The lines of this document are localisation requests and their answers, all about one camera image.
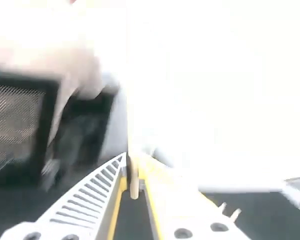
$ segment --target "black frame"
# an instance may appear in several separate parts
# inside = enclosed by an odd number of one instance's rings
[[[60,81],[52,75],[36,76],[0,71],[0,86],[37,90],[45,93],[30,160],[23,166],[5,166],[0,171],[0,187],[15,184],[38,185],[41,171],[45,165]]]

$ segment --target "yellow stripe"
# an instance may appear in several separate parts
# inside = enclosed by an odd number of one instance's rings
[[[173,169],[146,155],[138,162],[139,176],[144,179],[159,240],[173,236],[171,223],[182,226],[184,221],[202,219],[217,208]]]
[[[107,240],[114,239],[116,225],[117,225],[117,218],[118,218],[119,209],[120,209],[121,196],[125,190],[127,190],[127,177],[122,177],[120,180],[119,190],[116,195],[116,200],[115,200],[115,204],[114,204],[114,208],[113,208],[113,213],[112,213],[112,218],[111,218],[111,222],[110,222],[110,226],[109,226]]]

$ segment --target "black mesh panel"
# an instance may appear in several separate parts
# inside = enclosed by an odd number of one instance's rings
[[[0,169],[31,154],[44,96],[38,90],[0,85]]]

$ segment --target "white plastic part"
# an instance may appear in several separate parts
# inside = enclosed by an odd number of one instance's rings
[[[114,207],[126,164],[126,153],[106,162],[59,198],[35,223],[18,224],[6,230],[0,240],[106,239],[104,223],[112,217],[107,213]]]

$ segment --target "gray surface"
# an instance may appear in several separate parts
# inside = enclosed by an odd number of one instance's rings
[[[0,191],[0,235],[22,221],[35,221],[64,189],[43,192],[22,189]],[[252,240],[300,240],[300,211],[279,193],[210,194],[217,203],[227,202],[226,213],[241,208],[237,226]],[[146,199],[129,199],[124,192],[114,240],[151,240]]]

